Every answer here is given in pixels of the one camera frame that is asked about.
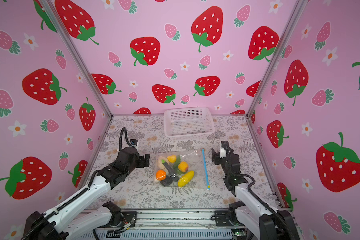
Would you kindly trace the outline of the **orange mandarin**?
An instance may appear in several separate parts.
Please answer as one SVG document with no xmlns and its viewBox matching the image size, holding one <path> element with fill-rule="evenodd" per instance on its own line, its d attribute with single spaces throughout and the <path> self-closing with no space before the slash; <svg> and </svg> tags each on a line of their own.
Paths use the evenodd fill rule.
<svg viewBox="0 0 360 240">
<path fill-rule="evenodd" d="M 158 170 L 156 172 L 156 176 L 155 176 L 156 180 L 163 181 L 166 179 L 166 177 L 167 177 L 167 173 L 164 170 Z"/>
</svg>

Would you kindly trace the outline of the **small yellow lemon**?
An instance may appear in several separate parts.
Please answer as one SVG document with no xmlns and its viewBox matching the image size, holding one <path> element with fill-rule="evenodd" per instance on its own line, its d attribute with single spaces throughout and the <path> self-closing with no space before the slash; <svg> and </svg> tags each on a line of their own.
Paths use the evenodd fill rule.
<svg viewBox="0 0 360 240">
<path fill-rule="evenodd" d="M 170 155 L 167 157 L 168 161 L 172 164 L 174 164 L 177 161 L 177 156 L 176 155 Z"/>
</svg>

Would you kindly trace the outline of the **dark purple eggplant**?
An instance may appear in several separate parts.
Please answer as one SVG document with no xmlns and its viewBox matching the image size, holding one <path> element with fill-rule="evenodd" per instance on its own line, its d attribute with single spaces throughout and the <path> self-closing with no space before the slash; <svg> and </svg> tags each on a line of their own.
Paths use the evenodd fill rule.
<svg viewBox="0 0 360 240">
<path fill-rule="evenodd" d="M 165 160 L 162 160 L 162 164 L 168 170 L 169 176 L 171 176 L 173 178 L 177 176 L 175 170 Z"/>
</svg>

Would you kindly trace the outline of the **clear zip bag blue zipper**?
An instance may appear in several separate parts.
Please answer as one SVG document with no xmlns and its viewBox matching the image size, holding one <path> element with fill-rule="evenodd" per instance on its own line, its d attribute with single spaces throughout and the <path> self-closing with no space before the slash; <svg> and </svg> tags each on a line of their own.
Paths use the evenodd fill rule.
<svg viewBox="0 0 360 240">
<path fill-rule="evenodd" d="M 153 180 L 163 187 L 211 188 L 204 149 L 159 153 L 154 164 Z"/>
</svg>

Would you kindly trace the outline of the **yellow mango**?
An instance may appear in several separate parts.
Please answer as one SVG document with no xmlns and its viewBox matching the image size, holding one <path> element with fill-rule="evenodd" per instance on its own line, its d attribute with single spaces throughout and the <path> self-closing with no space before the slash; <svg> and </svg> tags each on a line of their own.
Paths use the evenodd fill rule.
<svg viewBox="0 0 360 240">
<path fill-rule="evenodd" d="M 186 173 L 189 169 L 189 164 L 187 162 L 182 161 L 179 164 L 178 168 L 179 168 L 179 171 L 181 171 L 182 173 Z"/>
</svg>

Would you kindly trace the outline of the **yellow bell pepper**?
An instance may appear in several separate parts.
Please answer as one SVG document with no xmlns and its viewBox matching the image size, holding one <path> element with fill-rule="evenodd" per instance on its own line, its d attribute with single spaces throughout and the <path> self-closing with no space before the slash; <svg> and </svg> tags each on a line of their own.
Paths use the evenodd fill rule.
<svg viewBox="0 0 360 240">
<path fill-rule="evenodd" d="M 193 179 L 194 174 L 195 174 L 194 171 L 189 171 L 186 174 L 184 174 L 177 182 L 178 187 L 182 188 L 185 185 L 187 185 Z"/>
</svg>

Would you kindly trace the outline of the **white plastic perforated basket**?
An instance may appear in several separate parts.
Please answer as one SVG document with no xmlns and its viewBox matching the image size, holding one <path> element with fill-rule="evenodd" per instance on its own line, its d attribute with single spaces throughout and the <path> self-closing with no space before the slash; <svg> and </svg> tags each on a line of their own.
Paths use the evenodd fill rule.
<svg viewBox="0 0 360 240">
<path fill-rule="evenodd" d="M 205 139 L 215 132 L 210 110 L 206 107 L 167 110 L 164 133 L 172 141 Z"/>
</svg>

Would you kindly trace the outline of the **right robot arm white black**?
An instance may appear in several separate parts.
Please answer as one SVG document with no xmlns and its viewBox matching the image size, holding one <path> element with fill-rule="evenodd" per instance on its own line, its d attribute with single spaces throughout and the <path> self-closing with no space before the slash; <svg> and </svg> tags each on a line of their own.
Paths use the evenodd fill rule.
<svg viewBox="0 0 360 240">
<path fill-rule="evenodd" d="M 222 141 L 219 152 L 212 151 L 212 162 L 224 171 L 224 183 L 239 200 L 227 210 L 215 211 L 211 217 L 220 227 L 245 227 L 243 240 L 299 240 L 294 217 L 287 210 L 277 209 L 263 201 L 253 190 L 255 179 L 241 173 L 240 156 Z"/>
</svg>

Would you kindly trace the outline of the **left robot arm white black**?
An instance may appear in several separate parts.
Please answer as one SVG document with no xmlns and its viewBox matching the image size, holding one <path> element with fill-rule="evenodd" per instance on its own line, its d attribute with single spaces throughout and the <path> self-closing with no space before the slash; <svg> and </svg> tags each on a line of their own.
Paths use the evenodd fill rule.
<svg viewBox="0 0 360 240">
<path fill-rule="evenodd" d="M 141 156 L 135 147 L 122 149 L 115 161 L 92 175 L 88 185 L 81 188 L 64 202 L 44 213 L 32 213 L 26 220 L 24 240 L 75 240 L 98 227 L 116 226 L 124 221 L 120 207 L 113 202 L 78 215 L 102 195 L 113 190 L 136 168 L 147 168 L 150 155 Z"/>
</svg>

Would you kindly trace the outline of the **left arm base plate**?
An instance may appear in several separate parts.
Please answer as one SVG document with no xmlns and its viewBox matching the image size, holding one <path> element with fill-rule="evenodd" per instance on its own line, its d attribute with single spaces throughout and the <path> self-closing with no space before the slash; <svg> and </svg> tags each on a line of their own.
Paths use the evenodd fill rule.
<svg viewBox="0 0 360 240">
<path fill-rule="evenodd" d="M 129 228 L 134 228 L 136 225 L 138 212 L 134 211 L 122 211 L 117 214 L 113 214 L 110 221 L 101 226 L 101 228 L 123 228 L 124 225 L 130 224 Z"/>
</svg>

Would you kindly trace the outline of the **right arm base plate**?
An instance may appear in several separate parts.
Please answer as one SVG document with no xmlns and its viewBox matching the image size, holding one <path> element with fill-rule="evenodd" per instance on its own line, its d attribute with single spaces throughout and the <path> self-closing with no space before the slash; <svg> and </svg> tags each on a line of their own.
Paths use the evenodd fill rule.
<svg viewBox="0 0 360 240">
<path fill-rule="evenodd" d="M 211 221 L 214 221 L 217 227 L 233 227 L 235 225 L 231 220 L 230 212 L 228 210 L 215 211 L 211 216 Z"/>
</svg>

